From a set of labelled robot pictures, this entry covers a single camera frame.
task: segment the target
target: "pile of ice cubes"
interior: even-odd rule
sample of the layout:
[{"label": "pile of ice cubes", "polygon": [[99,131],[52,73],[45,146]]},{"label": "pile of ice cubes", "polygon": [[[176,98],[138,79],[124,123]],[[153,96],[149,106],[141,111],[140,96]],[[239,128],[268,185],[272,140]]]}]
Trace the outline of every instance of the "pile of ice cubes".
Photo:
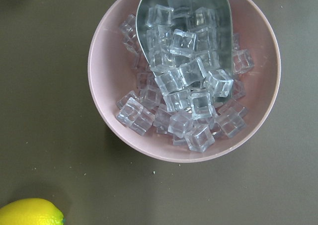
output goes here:
[{"label": "pile of ice cubes", "polygon": [[[254,67],[249,50],[239,48],[233,35],[233,72],[220,65],[217,9],[193,9],[192,0],[168,0],[168,6],[149,8],[148,63],[130,14],[119,26],[123,43],[134,54],[131,67],[137,89],[117,102],[117,120],[144,135],[151,127],[172,136],[175,146],[204,152],[216,138],[232,138],[246,127],[247,108],[240,75]],[[218,97],[231,99],[226,103]]]}]

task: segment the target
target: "bowl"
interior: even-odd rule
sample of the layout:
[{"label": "bowl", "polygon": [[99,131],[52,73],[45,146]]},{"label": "bowl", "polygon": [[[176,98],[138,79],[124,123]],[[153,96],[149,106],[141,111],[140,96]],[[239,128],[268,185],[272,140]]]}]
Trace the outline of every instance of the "bowl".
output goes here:
[{"label": "bowl", "polygon": [[274,32],[252,0],[229,0],[233,32],[240,34],[241,49],[249,49],[255,67],[243,74],[246,96],[239,102],[249,109],[247,127],[231,139],[216,139],[204,153],[172,145],[171,137],[150,129],[140,136],[116,120],[116,102],[135,90],[136,77],[130,69],[133,55],[122,44],[118,26],[135,14],[140,0],[117,0],[101,19],[88,56],[88,81],[94,103],[107,126],[137,151],[171,162],[199,162],[214,159],[241,146],[260,128],[275,102],[281,72],[280,53]]}]

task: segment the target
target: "scoop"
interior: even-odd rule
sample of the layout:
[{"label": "scoop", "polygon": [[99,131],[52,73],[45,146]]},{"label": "scoop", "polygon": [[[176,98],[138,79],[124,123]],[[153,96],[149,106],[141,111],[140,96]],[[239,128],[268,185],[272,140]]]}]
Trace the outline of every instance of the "scoop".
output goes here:
[{"label": "scoop", "polygon": [[[148,10],[156,4],[168,6],[167,0],[141,0],[136,14],[136,31],[142,51],[149,62],[149,49],[147,46],[146,26]],[[193,10],[200,7],[217,9],[217,19],[221,23],[218,27],[218,43],[220,65],[232,74],[232,15],[228,0],[192,0]]]}]

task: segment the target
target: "lemon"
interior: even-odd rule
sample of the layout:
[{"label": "lemon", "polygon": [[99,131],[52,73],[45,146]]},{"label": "lemon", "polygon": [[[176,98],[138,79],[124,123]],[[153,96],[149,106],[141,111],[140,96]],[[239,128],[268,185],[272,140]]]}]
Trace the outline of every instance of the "lemon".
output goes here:
[{"label": "lemon", "polygon": [[0,225],[63,225],[62,212],[50,201],[21,199],[0,209]]}]

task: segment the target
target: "yellow fruit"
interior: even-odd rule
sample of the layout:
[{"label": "yellow fruit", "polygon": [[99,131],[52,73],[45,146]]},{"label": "yellow fruit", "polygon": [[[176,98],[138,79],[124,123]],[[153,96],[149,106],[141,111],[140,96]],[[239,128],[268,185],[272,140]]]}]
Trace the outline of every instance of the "yellow fruit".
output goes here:
[{"label": "yellow fruit", "polygon": [[21,199],[0,209],[0,225],[63,225],[63,223],[62,212],[45,199]]}]

